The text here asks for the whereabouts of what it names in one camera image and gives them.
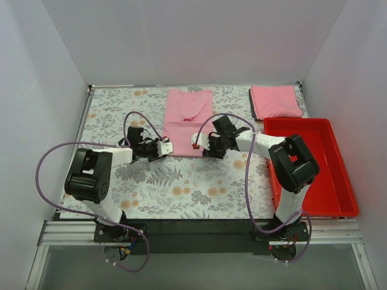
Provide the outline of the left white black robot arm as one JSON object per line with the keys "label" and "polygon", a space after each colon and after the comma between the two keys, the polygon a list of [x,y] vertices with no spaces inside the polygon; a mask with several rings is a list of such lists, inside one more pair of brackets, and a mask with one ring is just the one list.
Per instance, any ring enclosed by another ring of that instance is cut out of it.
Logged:
{"label": "left white black robot arm", "polygon": [[173,152],[168,138],[145,138],[144,131],[142,127],[130,126],[126,138],[119,142],[123,148],[77,149],[65,180],[65,193],[85,204],[102,232],[115,241],[127,239],[129,230],[117,225],[124,224],[127,218],[109,192],[112,169],[141,158],[152,162]]}

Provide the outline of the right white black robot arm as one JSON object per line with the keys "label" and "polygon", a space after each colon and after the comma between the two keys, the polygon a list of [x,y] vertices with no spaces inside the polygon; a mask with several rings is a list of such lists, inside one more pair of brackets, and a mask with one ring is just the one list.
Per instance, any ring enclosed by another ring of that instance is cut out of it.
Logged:
{"label": "right white black robot arm", "polygon": [[198,131],[191,137],[194,149],[203,149],[204,157],[223,158],[227,150],[259,155],[271,162],[275,177],[281,186],[279,205],[266,228],[260,227],[253,217],[249,198],[249,179],[244,178],[244,195],[247,212],[256,232],[272,236],[284,234],[295,227],[306,215],[302,205],[310,186],[320,172],[320,167],[300,135],[274,137],[263,134],[247,121],[237,128],[229,113],[215,114],[207,119],[215,130],[208,134]]}

